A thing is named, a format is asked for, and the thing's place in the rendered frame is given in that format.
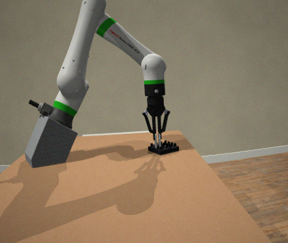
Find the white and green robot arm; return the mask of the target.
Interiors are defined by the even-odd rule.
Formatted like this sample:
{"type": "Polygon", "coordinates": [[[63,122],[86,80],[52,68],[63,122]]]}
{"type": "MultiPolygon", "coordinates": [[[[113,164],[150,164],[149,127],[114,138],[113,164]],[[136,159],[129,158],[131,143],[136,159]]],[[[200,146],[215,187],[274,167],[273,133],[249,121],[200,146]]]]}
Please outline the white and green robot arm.
{"type": "Polygon", "coordinates": [[[105,8],[106,0],[82,1],[76,29],[57,76],[59,93],[54,105],[29,101],[42,115],[70,129],[89,89],[86,69],[95,33],[123,50],[142,67],[145,96],[165,95],[165,60],[138,42],[119,23],[104,13],[105,8]]]}

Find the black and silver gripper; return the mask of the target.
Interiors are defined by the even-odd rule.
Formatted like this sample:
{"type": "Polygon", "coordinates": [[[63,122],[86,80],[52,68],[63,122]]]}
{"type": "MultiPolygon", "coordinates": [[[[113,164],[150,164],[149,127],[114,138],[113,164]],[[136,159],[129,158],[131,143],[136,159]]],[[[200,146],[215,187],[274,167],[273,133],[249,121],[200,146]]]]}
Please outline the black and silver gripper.
{"type": "Polygon", "coordinates": [[[153,133],[155,148],[157,148],[157,134],[156,134],[155,117],[157,116],[158,144],[160,147],[161,146],[161,133],[165,132],[165,129],[167,126],[167,119],[168,119],[168,115],[170,114],[170,111],[165,109],[163,97],[148,97],[147,98],[147,104],[148,104],[148,107],[147,107],[146,111],[142,113],[142,115],[145,117],[149,132],[153,133]],[[161,129],[161,115],[163,114],[164,111],[165,111],[165,117],[163,120],[162,129],[161,129]],[[153,130],[151,129],[149,119],[147,117],[148,113],[152,116],[153,130]]]}

